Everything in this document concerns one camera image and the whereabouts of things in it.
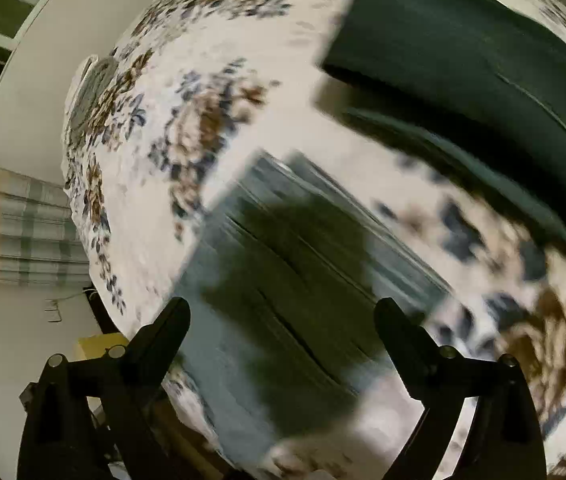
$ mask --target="white wall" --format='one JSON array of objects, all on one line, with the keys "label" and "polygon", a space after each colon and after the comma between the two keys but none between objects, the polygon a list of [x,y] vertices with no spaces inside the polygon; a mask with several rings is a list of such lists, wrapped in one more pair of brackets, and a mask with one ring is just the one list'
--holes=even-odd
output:
[{"label": "white wall", "polygon": [[101,333],[83,295],[62,301],[62,321],[44,319],[46,298],[64,298],[80,288],[25,288],[0,285],[0,477],[16,478],[25,424],[19,394],[39,379],[48,357],[63,353],[75,359],[80,337]]},{"label": "white wall", "polygon": [[49,0],[0,81],[0,168],[60,184],[63,105],[77,65],[106,56],[152,0]]}]

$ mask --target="dark green fabric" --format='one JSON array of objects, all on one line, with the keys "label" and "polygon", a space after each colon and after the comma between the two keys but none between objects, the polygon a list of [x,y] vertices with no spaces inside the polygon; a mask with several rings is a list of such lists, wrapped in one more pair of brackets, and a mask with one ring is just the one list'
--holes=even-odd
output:
[{"label": "dark green fabric", "polygon": [[389,120],[407,113],[566,224],[566,44],[546,28],[496,0],[354,0],[323,66],[394,103]]}]

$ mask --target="curtain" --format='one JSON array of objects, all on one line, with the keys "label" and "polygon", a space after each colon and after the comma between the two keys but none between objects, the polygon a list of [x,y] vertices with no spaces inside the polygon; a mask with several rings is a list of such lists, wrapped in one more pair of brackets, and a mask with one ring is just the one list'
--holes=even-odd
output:
[{"label": "curtain", "polygon": [[87,285],[88,268],[63,189],[0,169],[0,283]]}]

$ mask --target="yellow object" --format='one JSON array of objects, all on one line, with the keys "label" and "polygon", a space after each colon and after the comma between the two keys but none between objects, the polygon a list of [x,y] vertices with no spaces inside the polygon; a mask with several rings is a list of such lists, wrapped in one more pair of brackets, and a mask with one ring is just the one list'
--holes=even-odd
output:
[{"label": "yellow object", "polygon": [[79,361],[97,359],[105,354],[108,348],[116,345],[128,345],[127,338],[120,332],[82,337],[76,342],[76,358]]}]

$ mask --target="plaid curtain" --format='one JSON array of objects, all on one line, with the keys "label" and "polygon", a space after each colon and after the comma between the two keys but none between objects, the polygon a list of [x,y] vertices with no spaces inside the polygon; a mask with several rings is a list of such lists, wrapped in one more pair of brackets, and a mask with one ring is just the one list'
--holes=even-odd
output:
[{"label": "plaid curtain", "polygon": [[89,284],[63,189],[0,170],[0,282]]}]

